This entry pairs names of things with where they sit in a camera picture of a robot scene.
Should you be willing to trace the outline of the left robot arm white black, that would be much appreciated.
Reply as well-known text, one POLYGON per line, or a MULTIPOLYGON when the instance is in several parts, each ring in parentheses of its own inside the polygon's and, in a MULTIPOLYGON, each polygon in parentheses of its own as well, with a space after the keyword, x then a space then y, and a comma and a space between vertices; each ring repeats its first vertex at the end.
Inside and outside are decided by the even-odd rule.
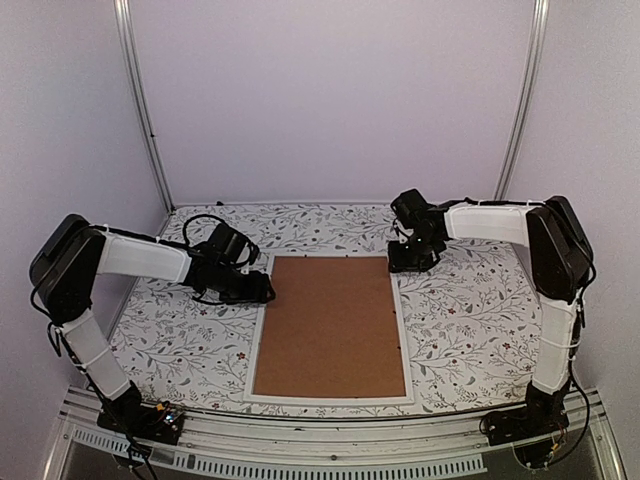
POLYGON ((204 241, 168 241, 106 225, 83 216, 63 219, 29 267, 31 306, 49 320, 50 342, 66 349, 111 419, 128 434, 148 426, 140 393, 111 351, 92 311, 99 275, 164 280, 183 285, 203 302, 213 291, 223 305, 267 304, 276 293, 268 274, 254 269, 259 247, 222 218, 204 241))

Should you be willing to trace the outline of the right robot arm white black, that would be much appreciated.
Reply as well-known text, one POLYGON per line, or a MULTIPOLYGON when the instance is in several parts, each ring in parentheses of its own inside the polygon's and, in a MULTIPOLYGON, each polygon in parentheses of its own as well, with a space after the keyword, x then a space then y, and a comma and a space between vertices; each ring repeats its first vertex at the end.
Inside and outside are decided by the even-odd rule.
POLYGON ((539 435, 562 408, 584 326, 584 293, 597 275, 593 249, 570 201, 556 195, 544 201, 465 198, 431 204, 411 189, 390 208, 398 236, 387 248, 392 273, 429 271, 452 240, 499 241, 528 250, 542 333, 526 407, 516 422, 524 435, 539 435))

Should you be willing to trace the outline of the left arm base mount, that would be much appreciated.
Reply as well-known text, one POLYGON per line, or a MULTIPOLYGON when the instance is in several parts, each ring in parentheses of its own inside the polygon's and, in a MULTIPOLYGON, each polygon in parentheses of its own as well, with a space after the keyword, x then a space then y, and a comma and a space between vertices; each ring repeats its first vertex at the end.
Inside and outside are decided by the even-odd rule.
POLYGON ((122 396, 103 407, 97 425, 117 433, 128 433, 136 439, 177 445, 184 425, 184 410, 163 401, 144 405, 135 396, 122 396))

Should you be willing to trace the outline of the front aluminium rail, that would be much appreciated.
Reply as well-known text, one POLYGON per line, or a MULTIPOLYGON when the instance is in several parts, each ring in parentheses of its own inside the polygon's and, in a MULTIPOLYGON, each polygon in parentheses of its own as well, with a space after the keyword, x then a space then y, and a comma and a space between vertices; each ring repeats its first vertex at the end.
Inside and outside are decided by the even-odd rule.
POLYGON ((566 397, 570 421, 546 468, 490 446, 483 413, 350 419, 280 418, 188 409, 178 444, 141 459, 97 425, 100 404, 70 388, 54 423, 47 479, 627 479, 599 393, 566 397))

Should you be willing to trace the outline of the right aluminium corner post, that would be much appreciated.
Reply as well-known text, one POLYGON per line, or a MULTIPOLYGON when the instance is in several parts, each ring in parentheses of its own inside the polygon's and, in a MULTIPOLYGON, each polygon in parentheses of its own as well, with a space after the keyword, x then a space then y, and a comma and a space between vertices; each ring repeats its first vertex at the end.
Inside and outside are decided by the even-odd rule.
POLYGON ((523 79, 521 82, 515 117, 493 194, 494 200, 505 200, 507 198, 509 186, 514 175, 543 55, 549 6, 549 0, 535 0, 533 2, 533 15, 523 79))

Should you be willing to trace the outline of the aluminium corner post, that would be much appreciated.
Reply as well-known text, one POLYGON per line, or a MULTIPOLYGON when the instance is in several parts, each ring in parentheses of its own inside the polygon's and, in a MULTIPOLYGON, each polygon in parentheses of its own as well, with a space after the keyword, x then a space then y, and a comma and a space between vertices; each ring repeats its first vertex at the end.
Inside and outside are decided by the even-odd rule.
POLYGON ((533 2, 533 15, 523 79, 521 82, 515 117, 493 194, 494 200, 505 200, 507 198, 509 186, 514 175, 543 55, 549 6, 549 0, 535 0, 533 2))
POLYGON ((131 4, 127 0, 115 0, 113 4, 125 70, 128 76, 134 107, 150 163, 152 176, 163 208, 168 214, 171 214, 175 210, 175 204, 170 191, 166 171, 161 160, 155 130, 144 91, 143 77, 136 48, 131 15, 131 4))

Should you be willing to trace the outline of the left aluminium corner post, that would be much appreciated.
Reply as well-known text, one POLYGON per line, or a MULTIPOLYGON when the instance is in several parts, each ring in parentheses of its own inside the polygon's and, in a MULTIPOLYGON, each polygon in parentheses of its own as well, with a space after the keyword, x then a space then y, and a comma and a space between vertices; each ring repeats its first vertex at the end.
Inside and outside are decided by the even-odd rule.
POLYGON ((171 214, 175 210, 175 204, 170 191, 166 171, 161 160, 155 130, 144 91, 143 77, 136 48, 131 15, 131 4, 127 0, 115 0, 113 4, 125 70, 128 76, 134 107, 150 163, 152 176, 163 208, 168 214, 171 214))

